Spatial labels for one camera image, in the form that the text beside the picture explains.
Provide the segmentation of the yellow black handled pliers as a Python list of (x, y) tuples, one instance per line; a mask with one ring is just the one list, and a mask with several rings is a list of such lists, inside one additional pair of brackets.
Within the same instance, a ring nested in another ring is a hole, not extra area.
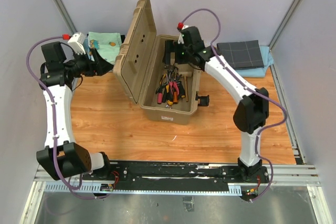
[(159, 84), (161, 86), (166, 86), (167, 85), (167, 74), (166, 73), (161, 77), (161, 80), (160, 80)]

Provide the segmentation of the red handled pliers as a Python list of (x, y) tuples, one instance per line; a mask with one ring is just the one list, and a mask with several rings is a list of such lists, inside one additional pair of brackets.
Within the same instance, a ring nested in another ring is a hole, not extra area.
[(169, 83), (169, 94), (167, 96), (167, 103), (168, 105), (173, 105), (178, 103), (178, 85), (177, 85), (177, 78), (178, 78), (178, 71), (175, 65), (169, 65), (168, 67), (168, 83)]

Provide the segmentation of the tan plastic tool box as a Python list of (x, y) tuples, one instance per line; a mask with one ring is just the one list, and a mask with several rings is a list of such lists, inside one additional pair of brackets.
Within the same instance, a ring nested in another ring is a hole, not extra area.
[(157, 104), (156, 89), (159, 87), (161, 77), (168, 73), (162, 62), (165, 51), (165, 41), (177, 39), (176, 36), (158, 35), (152, 12), (150, 0), (139, 0), (133, 12), (132, 22), (120, 52), (116, 58), (113, 73), (123, 86), (130, 100), (139, 105), (146, 117), (152, 121), (170, 122), (187, 125), (191, 116), (198, 108), (197, 99), (201, 72), (189, 64), (176, 64), (178, 71), (177, 81), (183, 71), (191, 71), (189, 79), (191, 102), (186, 98), (178, 98), (178, 104), (167, 109), (167, 102)]

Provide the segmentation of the black yellow handled screwdriver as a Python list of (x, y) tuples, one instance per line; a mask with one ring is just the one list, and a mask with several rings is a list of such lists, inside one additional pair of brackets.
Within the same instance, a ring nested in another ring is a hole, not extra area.
[(177, 81), (176, 83), (177, 83), (178, 90), (179, 90), (179, 95), (178, 95), (178, 97), (179, 97), (179, 98), (185, 98), (185, 97), (186, 97), (186, 93), (185, 93), (185, 89), (184, 89), (184, 87), (183, 87), (183, 85), (182, 85), (181, 80)]

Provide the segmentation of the red black thin screwdriver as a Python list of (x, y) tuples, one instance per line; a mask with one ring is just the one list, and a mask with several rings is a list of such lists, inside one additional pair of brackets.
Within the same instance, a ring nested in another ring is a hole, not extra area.
[(161, 86), (159, 84), (159, 87), (156, 90), (157, 94), (157, 104), (162, 104), (165, 103), (167, 100), (167, 85), (166, 86)]

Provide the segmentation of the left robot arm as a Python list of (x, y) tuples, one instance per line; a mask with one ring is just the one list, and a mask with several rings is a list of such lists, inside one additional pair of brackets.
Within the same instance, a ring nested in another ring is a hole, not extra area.
[(73, 59), (67, 60), (63, 43), (42, 45), (45, 62), (40, 68), (40, 81), (47, 106), (45, 147), (36, 153), (38, 163), (54, 179), (68, 178), (88, 172), (102, 180), (112, 175), (105, 152), (91, 153), (76, 143), (71, 122), (73, 81), (77, 78), (102, 76), (113, 65), (96, 50), (90, 58), (82, 42), (69, 40)]

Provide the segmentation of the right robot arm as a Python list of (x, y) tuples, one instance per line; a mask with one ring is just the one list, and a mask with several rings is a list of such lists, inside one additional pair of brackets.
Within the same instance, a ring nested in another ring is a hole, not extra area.
[(238, 167), (233, 175), (250, 182), (257, 178), (262, 167), (259, 141), (261, 129), (269, 116), (268, 91), (257, 89), (241, 77), (216, 49), (205, 46), (197, 27), (179, 23), (177, 29), (180, 35), (166, 43), (163, 62), (169, 62), (173, 52), (175, 62), (206, 72), (232, 96), (237, 104), (233, 121), (241, 132), (242, 141)]

